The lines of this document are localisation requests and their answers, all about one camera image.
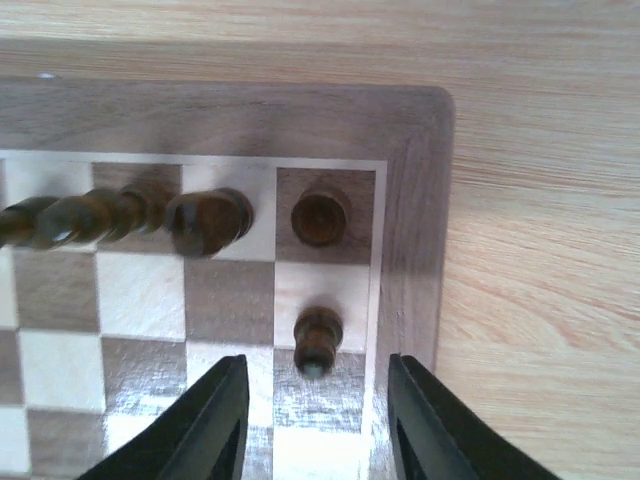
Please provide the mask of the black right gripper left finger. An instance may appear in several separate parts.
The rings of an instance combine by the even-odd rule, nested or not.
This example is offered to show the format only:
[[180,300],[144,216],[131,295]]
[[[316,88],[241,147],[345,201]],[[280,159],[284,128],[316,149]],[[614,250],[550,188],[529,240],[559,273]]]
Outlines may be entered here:
[[248,434],[244,355],[225,356],[82,479],[239,479]]

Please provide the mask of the dark rook corner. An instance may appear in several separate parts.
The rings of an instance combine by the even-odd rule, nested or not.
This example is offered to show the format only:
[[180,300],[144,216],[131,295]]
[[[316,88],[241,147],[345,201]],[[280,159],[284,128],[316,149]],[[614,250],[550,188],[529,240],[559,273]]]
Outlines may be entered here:
[[314,185],[296,201],[290,216],[291,227],[304,245],[326,248],[344,238],[351,216],[351,202],[340,189]]

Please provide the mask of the dark pawn file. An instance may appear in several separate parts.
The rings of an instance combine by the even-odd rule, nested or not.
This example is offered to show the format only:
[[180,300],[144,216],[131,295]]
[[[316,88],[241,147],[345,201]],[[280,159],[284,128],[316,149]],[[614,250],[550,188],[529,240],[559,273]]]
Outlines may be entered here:
[[317,380],[334,366],[343,339],[343,322],[333,309],[311,306],[299,315],[293,330],[294,363],[307,379]]

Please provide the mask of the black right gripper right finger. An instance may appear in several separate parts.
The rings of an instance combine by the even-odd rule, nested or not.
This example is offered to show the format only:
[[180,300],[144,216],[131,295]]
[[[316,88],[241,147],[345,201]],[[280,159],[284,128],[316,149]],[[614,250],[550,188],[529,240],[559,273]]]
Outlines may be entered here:
[[497,434],[413,356],[390,356],[387,397],[400,479],[557,477]]

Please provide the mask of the dark knight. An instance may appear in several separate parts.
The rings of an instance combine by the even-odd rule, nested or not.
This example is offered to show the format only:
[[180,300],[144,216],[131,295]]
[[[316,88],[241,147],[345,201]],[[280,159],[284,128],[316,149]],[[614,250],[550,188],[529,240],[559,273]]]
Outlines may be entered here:
[[244,237],[254,209],[240,191],[219,188],[178,195],[166,206],[165,229],[185,258],[210,258]]

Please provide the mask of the dark bishop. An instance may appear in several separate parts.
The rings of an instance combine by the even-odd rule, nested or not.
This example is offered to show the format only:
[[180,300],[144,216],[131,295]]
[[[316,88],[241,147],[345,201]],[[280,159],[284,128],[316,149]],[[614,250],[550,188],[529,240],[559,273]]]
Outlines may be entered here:
[[1,212],[1,245],[52,250],[153,233],[163,226],[170,199],[163,187],[149,183],[60,198],[29,197]]

